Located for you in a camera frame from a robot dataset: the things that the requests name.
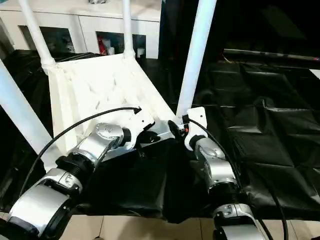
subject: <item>glass cabinet door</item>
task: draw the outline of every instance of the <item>glass cabinet door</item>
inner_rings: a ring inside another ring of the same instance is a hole
[[[146,36],[133,34],[133,49],[140,57],[146,52]],[[96,31],[97,44],[100,54],[122,54],[125,50],[125,38],[123,33]]]
[[[19,26],[30,50],[36,50],[35,43],[29,29],[25,25]],[[75,53],[75,48],[68,28],[41,26],[40,30],[50,52]]]

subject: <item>white bracket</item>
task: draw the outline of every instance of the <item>white bracket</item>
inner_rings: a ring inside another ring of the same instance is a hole
[[[204,128],[207,128],[206,110],[203,106],[191,108],[187,111],[187,113],[188,113],[189,119],[192,119],[197,123],[199,123],[200,125],[202,125]],[[196,135],[198,136],[203,135],[206,138],[208,137],[208,134],[204,130],[202,130],[201,127],[197,126],[193,122],[190,122],[189,133],[184,140],[185,147],[190,151],[193,151],[193,149],[189,145],[190,140]]]

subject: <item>crumpled black plastic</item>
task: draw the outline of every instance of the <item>crumpled black plastic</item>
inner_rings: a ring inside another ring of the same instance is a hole
[[[5,64],[52,133],[48,79],[39,58],[26,52],[15,54]],[[75,58],[95,56],[86,53]],[[181,79],[170,77],[170,71],[164,74],[164,69],[153,64],[142,68],[147,74],[152,69],[148,74],[151,81],[175,110],[178,96],[174,93],[179,92]],[[164,83],[174,86],[171,93]],[[278,219],[280,215],[257,172],[271,184],[288,219],[319,220],[318,89],[319,79],[307,69],[225,63],[208,65],[200,74],[194,107],[205,107],[207,128],[230,156],[239,184],[260,218]],[[8,211],[36,154],[3,110],[0,114],[7,126],[6,146],[14,146],[3,149],[6,161],[0,170],[6,173],[5,178],[0,175],[0,209]],[[194,170],[197,167],[192,152],[175,139],[116,157],[97,169],[78,210],[88,215],[134,215],[172,223],[210,217],[212,200]],[[40,162],[29,184],[43,174]]]

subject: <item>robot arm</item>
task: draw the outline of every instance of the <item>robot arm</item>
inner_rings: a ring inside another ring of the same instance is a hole
[[[137,136],[154,120],[143,110],[135,114],[127,128],[109,123],[97,124],[90,135],[67,156],[56,160],[44,177],[13,205],[1,235],[9,240],[57,240],[64,232],[77,205],[77,199],[107,152],[135,146]]]
[[[203,107],[190,109],[188,118],[207,127]],[[214,239],[264,240],[251,208],[240,197],[240,188],[225,153],[207,136],[204,130],[190,122],[184,144],[187,149],[194,151],[195,157],[201,164],[206,189],[214,203],[212,213],[216,228]]]

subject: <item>white cabinet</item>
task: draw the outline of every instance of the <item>white cabinet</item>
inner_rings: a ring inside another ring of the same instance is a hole
[[[122,0],[89,4],[88,0],[29,0],[44,39],[52,52],[100,53],[97,35],[111,40],[115,53],[123,42]],[[162,0],[131,0],[133,47],[157,59]],[[0,4],[0,23],[14,49],[34,49],[18,0]]]
[[[111,40],[116,54],[123,52],[124,24],[122,19],[79,16],[88,52],[100,53],[98,36]],[[157,59],[159,51],[160,23],[155,21],[132,20],[133,48],[145,48],[148,59]]]
[[[75,53],[87,51],[77,15],[46,12],[35,12],[34,15],[49,49],[59,48],[59,52]],[[1,10],[0,18],[15,50],[34,50],[34,43],[21,11]]]

